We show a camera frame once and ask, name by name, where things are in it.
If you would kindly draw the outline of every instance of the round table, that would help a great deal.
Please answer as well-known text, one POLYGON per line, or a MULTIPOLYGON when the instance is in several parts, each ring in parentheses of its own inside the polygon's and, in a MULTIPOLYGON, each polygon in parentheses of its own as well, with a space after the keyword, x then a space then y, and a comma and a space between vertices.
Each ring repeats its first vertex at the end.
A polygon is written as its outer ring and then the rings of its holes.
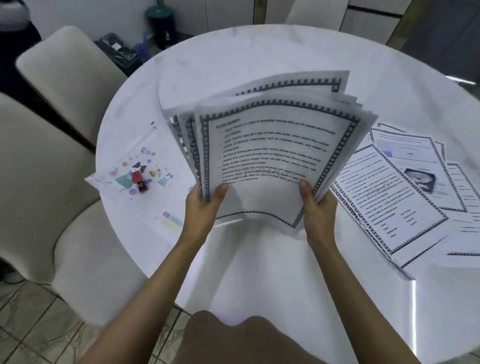
MULTIPOLYGON (((169 48, 120 88, 98 135, 97 170, 126 154, 155 121, 168 157, 185 160, 162 108, 192 102, 275 73, 351 70, 346 93, 378 121, 432 135, 480 186, 480 104, 429 66, 386 46, 330 30, 256 25, 203 34, 169 48)), ((151 276, 171 249, 115 195, 101 194, 108 218, 140 269, 151 276)), ((183 203, 185 196, 179 196, 183 203)), ((432 267, 416 282, 388 263, 339 207, 340 251, 377 307, 423 363, 435 363, 480 344, 480 270, 432 267)), ((213 229, 195 258, 176 303, 206 309, 235 325, 261 315, 328 363, 355 363, 353 350, 306 244, 260 221, 213 229)))

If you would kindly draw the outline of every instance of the person's right arm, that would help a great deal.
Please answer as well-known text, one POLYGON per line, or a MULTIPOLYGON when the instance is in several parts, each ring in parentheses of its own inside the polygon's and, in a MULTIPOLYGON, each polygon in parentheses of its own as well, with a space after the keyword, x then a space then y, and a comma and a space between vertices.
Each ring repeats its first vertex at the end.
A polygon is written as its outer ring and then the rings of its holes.
POLYGON ((383 317, 343 259, 335 243, 336 199, 328 191, 316 205, 312 188, 300 182, 305 230, 343 327, 360 364, 418 364, 400 335, 383 317))

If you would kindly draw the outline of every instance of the stack of papers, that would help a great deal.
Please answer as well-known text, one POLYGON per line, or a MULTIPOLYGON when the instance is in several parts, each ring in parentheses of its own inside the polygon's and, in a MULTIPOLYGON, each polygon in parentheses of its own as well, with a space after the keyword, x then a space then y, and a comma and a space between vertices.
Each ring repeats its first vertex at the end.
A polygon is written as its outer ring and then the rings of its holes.
POLYGON ((376 123, 331 189, 409 276, 431 264, 480 267, 480 195, 443 143, 376 123))
POLYGON ((298 182, 309 181, 319 202, 377 119, 343 93, 348 75, 280 74, 164 110, 203 198, 229 183, 217 222, 302 229, 298 182))

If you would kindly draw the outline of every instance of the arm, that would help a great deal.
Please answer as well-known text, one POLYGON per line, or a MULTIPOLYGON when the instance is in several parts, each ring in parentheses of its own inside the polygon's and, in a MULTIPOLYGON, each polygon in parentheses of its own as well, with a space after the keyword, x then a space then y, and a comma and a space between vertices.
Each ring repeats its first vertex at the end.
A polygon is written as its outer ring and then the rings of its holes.
POLYGON ((415 363, 417 357, 383 317, 337 249, 336 199, 328 191, 316 205, 312 188, 300 182, 307 241, 317 258, 330 295, 360 364, 415 363))
POLYGON ((226 183, 220 185, 209 204, 200 197, 197 187, 188 194, 185 223, 177 244, 80 364, 148 363, 190 264, 213 227, 227 188, 226 183))

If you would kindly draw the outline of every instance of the forearm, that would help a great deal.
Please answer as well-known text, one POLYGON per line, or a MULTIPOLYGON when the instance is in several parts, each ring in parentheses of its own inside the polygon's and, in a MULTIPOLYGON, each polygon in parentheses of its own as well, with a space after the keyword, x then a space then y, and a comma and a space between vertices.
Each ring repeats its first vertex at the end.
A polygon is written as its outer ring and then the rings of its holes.
POLYGON ((88 350, 81 364, 148 363, 200 246, 180 239, 153 276, 88 350))
POLYGON ((335 244, 316 244, 313 251, 359 363, 420 363, 377 309, 335 244))

